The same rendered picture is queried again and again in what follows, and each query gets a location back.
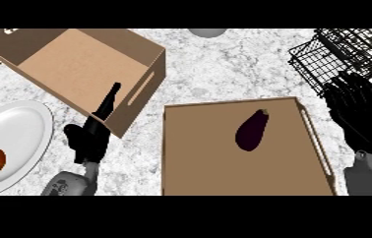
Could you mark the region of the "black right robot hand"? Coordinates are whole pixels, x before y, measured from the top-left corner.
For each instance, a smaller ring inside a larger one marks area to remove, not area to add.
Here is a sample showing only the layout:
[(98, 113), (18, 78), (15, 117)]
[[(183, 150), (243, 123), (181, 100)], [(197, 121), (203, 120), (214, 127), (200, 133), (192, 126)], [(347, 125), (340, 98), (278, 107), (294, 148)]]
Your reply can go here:
[(340, 71), (325, 84), (325, 102), (350, 148), (372, 153), (372, 83)]

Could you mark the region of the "brown wooden crate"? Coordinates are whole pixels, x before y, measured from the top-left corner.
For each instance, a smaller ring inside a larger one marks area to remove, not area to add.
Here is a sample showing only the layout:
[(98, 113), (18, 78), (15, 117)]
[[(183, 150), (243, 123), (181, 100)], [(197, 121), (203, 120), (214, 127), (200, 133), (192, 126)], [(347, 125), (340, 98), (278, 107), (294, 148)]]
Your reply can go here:
[(86, 116), (120, 84), (102, 120), (119, 137), (166, 78), (166, 48), (127, 29), (0, 29), (0, 62)]

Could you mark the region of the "grey round object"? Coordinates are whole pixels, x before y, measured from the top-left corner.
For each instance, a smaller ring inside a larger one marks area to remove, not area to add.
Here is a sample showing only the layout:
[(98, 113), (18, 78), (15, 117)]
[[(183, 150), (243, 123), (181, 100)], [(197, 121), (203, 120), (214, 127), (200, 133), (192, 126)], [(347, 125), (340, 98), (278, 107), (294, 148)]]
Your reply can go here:
[(189, 29), (189, 31), (200, 37), (213, 38), (220, 36), (226, 29)]

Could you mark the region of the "dark purple eggplant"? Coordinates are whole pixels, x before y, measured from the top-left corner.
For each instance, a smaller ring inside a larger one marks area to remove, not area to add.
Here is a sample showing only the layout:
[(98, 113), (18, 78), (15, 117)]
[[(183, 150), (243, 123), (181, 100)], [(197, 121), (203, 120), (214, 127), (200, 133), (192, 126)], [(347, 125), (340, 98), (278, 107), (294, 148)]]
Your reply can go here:
[(259, 109), (241, 124), (235, 133), (235, 143), (245, 151), (253, 151), (259, 147), (268, 121), (268, 110)]

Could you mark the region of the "brown wooden tray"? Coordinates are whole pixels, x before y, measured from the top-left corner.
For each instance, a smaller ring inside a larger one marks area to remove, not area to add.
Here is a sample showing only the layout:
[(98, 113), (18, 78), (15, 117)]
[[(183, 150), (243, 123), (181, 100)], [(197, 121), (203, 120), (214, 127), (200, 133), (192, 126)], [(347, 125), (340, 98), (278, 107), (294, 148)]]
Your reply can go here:
[(334, 173), (296, 97), (167, 105), (166, 196), (333, 196)]

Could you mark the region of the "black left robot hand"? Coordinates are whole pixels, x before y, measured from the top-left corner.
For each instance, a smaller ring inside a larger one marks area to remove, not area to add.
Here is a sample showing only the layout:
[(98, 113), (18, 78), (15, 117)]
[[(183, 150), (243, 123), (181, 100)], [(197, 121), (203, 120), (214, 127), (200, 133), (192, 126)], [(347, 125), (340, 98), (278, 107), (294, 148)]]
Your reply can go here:
[(116, 95), (121, 88), (120, 83), (114, 86), (107, 94), (93, 116), (88, 117), (83, 126), (68, 124), (64, 127), (64, 134), (68, 139), (68, 146), (76, 150), (74, 162), (83, 164), (85, 162), (99, 163), (108, 148), (111, 131), (102, 124), (114, 111)]

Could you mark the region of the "white plate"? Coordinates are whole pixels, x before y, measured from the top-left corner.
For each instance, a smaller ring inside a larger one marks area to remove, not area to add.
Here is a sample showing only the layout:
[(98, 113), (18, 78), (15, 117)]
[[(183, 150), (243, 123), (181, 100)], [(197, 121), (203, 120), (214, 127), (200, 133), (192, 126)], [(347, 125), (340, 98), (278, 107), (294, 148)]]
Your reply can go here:
[(52, 112), (37, 101), (17, 101), (0, 107), (0, 150), (6, 159), (0, 192), (24, 179), (39, 164), (51, 143), (52, 124)]

